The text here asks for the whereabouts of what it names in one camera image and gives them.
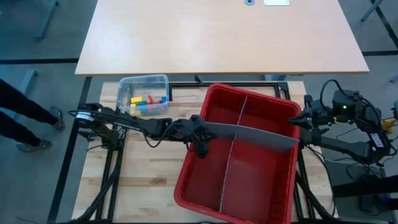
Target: wooden tabletop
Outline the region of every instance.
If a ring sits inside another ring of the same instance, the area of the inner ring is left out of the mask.
[[[288,82],[291,100],[303,107],[305,88],[303,82]],[[265,95],[274,96],[273,87],[244,88]],[[169,104],[167,115],[173,119],[191,117],[200,114],[207,87],[174,88],[173,102]],[[110,108],[116,107],[118,83],[104,83],[100,103]],[[89,147],[101,144],[92,142]],[[186,154],[185,146],[180,142],[162,142],[152,149],[141,133],[129,131],[124,147],[123,163],[119,180],[118,196],[113,222],[220,222],[215,218],[179,207],[174,200],[174,188]],[[100,190],[107,150],[88,151],[83,168],[80,187],[76,199],[73,218],[79,217],[91,204]],[[309,150],[303,150],[305,167],[311,191],[322,205],[332,211],[331,188],[326,170],[321,162]],[[109,196],[104,206],[104,217],[108,211]],[[300,191],[304,214],[307,206],[303,192]],[[292,221],[296,221],[295,208],[292,209]]]
[[[77,75],[367,73],[337,0],[98,0]]]

